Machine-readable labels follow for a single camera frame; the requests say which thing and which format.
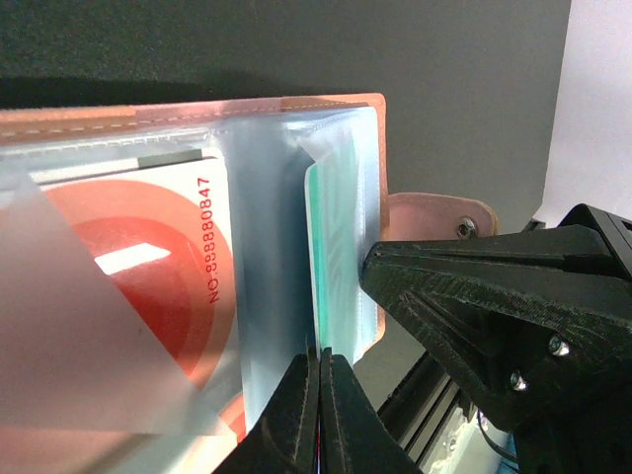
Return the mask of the pink leather card holder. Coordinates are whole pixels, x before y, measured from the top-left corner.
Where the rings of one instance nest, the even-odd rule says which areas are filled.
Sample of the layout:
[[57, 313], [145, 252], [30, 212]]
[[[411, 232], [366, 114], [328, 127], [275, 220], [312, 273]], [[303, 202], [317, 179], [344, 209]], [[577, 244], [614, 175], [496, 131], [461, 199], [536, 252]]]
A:
[[[1, 469], [5, 473], [217, 473], [295, 356], [316, 342], [303, 147], [353, 135], [358, 311], [350, 366], [383, 336], [359, 286], [380, 240], [498, 231], [462, 197], [390, 194], [378, 94], [1, 114]], [[47, 183], [217, 156], [227, 171], [245, 435], [208, 405], [44, 195]]]

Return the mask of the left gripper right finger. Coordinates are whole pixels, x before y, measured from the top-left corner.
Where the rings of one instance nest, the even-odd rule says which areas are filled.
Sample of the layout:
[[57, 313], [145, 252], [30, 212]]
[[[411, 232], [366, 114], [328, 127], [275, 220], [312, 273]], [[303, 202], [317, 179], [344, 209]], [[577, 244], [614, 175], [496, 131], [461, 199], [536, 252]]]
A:
[[347, 359], [330, 348], [321, 354], [319, 420], [322, 473], [420, 471], [385, 429]]

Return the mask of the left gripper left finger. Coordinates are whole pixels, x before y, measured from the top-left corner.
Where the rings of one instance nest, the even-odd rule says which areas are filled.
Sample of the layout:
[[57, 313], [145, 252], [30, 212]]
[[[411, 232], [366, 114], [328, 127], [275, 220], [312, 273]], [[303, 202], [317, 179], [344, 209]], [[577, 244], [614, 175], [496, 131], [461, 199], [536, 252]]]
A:
[[320, 362], [296, 355], [252, 429], [217, 473], [315, 473], [318, 465]]

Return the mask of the teal chip credit card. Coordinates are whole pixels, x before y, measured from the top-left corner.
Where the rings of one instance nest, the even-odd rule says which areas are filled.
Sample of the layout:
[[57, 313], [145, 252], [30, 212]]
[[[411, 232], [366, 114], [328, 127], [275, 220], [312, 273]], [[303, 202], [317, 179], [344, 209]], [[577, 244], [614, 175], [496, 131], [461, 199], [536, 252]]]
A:
[[305, 175], [308, 249], [319, 348], [355, 355], [358, 276], [358, 159], [346, 126], [322, 128], [303, 143], [313, 164]]

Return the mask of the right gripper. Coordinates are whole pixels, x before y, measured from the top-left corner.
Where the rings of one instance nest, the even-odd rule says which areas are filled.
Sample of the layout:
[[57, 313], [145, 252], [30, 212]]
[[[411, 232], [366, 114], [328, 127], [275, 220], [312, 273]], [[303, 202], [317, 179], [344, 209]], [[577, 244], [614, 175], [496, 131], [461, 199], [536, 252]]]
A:
[[378, 242], [361, 288], [500, 428], [523, 473], [631, 469], [631, 225]]

